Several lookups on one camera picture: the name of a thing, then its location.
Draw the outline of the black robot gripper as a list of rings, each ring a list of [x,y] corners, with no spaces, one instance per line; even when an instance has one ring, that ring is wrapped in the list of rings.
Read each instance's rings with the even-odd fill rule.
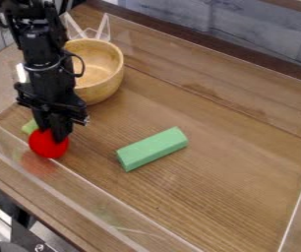
[[[83,73],[76,73],[72,65],[26,65],[24,70],[30,79],[15,84],[18,103],[32,110],[40,130],[51,127],[54,140],[62,143],[72,133],[74,123],[88,122],[87,103],[75,92]]]

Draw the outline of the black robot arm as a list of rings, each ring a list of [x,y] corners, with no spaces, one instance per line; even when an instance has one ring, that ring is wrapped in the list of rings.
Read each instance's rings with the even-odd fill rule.
[[[74,125],[88,122],[87,103],[75,93],[86,71],[66,49],[67,28],[52,0],[0,0],[0,26],[11,31],[24,55],[30,79],[15,84],[18,104],[30,108],[42,131],[60,143]]]

